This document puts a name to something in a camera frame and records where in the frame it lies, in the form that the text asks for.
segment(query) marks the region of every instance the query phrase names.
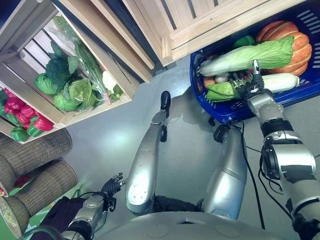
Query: wicker basket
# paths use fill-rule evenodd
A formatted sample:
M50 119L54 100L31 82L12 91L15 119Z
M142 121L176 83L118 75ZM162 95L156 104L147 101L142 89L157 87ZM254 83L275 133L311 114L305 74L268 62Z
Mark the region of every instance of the wicker basket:
M74 170L63 160L54 160L14 196L0 197L0 213L12 233L19 238L32 216L76 184Z
M17 177L61 157L72 149L66 129L61 129L26 144L0 137L0 196L8 196Z

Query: floor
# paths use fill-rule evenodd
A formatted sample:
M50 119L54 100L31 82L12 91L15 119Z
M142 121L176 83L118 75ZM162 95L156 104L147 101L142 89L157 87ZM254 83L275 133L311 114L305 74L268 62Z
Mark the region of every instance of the floor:
M136 151L153 115L160 109L165 90L172 101L167 142L160 144L156 194L196 204L204 196L221 145L213 140L209 115L201 108L190 89L189 57L156 75L150 84L141 84L132 102L111 109L68 127L73 140L66 161L78 175L81 192L99 191L114 174L128 176ZM293 128L314 155L320 154L320 96L285 108ZM263 136L257 118L245 122L246 144L261 149ZM248 149L248 160L257 176L259 153ZM257 181L266 229L285 239L298 240L291 221L272 202ZM117 193L115 212L96 234L122 224L134 216L125 207L124 189ZM282 203L281 195L276 195ZM260 227L253 184L248 174L239 220Z

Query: blue basket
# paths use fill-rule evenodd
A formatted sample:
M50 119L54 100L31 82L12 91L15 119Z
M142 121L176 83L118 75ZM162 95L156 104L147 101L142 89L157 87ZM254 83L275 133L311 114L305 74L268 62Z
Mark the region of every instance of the blue basket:
M278 20L291 21L300 32L308 35L312 45L312 55L306 71L299 76L299 86L276 93L275 100L283 106L288 106L320 94L320 3L306 1L191 54L190 81L193 94L203 109L220 123L244 120L254 115L242 100L234 99L225 102L207 100L207 89L202 75L199 74L200 64L212 54L229 52L239 38L245 35L255 37L267 24Z

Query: pumpkin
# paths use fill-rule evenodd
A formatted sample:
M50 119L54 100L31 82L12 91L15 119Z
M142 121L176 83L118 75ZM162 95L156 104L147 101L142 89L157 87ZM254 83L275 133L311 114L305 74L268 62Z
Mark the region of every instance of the pumpkin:
M265 26L255 40L257 42L278 40L283 37L294 36L291 61L283 67L269 69L272 74L291 73L300 76L308 67L312 47L307 35L299 32L297 26L291 21L274 21Z

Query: wire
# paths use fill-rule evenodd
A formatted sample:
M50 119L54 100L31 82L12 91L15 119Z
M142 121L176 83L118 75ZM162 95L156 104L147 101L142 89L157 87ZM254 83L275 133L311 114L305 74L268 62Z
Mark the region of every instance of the wire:
M271 188L272 191L274 191L276 194L280 194L280 195L283 195L283 193L281 192L278 192L276 190L273 189L273 187L271 186L271 180L269 180L269 187Z
M261 151L259 151L259 150L257 150L257 149L254 149L254 148L252 148L252 147L249 147L249 146L246 146L248 149L251 149L251 150L253 150L253 151L256 151L256 152L258 152L258 153L261 153Z
M262 156L260 157L260 162L259 162L258 178L259 178L266 194L268 194L268 196L279 206L279 208L281 208L284 211L284 213L292 220L290 213L268 192L266 185L264 184L264 182L262 181L262 179L260 177L261 172L262 172Z
M247 159L247 155L246 155L244 135L245 135L245 123L242 121L242 132L241 132L242 153L243 153L246 165L247 165L247 167L249 169L249 173L251 175L251 179L252 179L252 183L253 183L253 187L254 187L254 191L255 191L256 203L258 205L258 211L259 211L261 227L262 227L262 229L265 230L266 226L265 226L265 221L264 221L264 217L263 217L262 210L261 210L261 204L260 204L260 199L259 199L258 188L257 188L257 185L256 185L254 174L252 173L252 170L251 170L251 167L249 165L249 162L248 162L248 159Z

